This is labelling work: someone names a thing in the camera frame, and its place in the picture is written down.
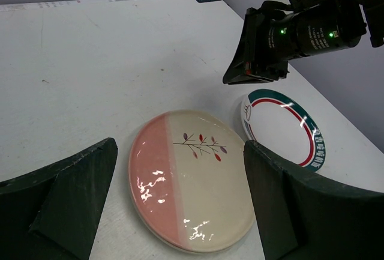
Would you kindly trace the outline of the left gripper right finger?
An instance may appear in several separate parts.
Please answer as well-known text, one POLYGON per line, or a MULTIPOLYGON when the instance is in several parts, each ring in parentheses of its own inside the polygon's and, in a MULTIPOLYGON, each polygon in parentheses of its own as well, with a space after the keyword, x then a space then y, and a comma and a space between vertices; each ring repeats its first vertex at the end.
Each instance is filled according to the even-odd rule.
POLYGON ((266 259, 382 259, 383 194, 323 177, 256 141, 244 166, 266 259))

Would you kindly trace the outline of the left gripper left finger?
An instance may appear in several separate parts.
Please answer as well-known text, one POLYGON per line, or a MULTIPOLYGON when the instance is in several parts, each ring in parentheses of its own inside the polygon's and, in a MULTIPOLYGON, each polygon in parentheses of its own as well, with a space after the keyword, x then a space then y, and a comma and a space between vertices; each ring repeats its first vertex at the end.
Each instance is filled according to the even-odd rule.
POLYGON ((1 259, 89 259, 117 155, 106 138, 1 182, 1 259))

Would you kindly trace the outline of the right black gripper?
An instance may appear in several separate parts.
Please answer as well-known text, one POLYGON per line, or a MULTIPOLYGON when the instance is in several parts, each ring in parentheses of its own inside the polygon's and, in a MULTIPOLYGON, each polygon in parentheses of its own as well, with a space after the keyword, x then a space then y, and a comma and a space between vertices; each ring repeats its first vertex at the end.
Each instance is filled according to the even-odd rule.
POLYGON ((383 46, 383 0, 264 1, 247 9, 223 83, 284 79, 290 60, 353 48, 365 34, 373 48, 383 46))

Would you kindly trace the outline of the pink and cream ceramic plate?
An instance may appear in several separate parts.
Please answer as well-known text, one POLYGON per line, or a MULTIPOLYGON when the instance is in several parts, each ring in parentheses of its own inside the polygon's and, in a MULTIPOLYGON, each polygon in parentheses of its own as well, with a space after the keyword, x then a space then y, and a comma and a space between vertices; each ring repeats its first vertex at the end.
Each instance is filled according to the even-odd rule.
POLYGON ((244 168, 244 141, 198 110, 173 110, 149 120, 128 161, 131 197, 144 224, 189 253, 226 250, 254 221, 244 168))

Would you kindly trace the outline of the white plate with green rim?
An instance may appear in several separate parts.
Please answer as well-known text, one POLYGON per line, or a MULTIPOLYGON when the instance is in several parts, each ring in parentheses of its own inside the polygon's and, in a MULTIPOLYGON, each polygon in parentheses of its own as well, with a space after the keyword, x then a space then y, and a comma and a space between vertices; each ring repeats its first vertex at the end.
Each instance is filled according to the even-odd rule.
POLYGON ((241 122, 249 140, 310 171, 321 169, 326 145, 318 125, 296 101, 257 89, 242 99, 241 122))

